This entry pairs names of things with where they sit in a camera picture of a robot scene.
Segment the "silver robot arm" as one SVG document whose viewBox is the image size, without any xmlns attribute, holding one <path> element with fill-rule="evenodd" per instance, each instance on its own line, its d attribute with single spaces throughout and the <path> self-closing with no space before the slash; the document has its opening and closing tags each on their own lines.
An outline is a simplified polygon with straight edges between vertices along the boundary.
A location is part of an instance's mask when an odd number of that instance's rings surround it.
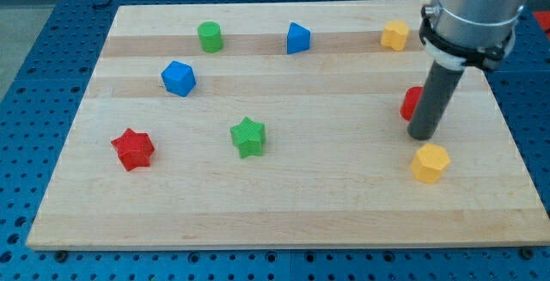
<svg viewBox="0 0 550 281">
<path fill-rule="evenodd" d="M 433 66 L 462 73 L 495 71 L 515 45 L 527 0 L 430 0 L 421 9 L 419 37 Z"/>
</svg>

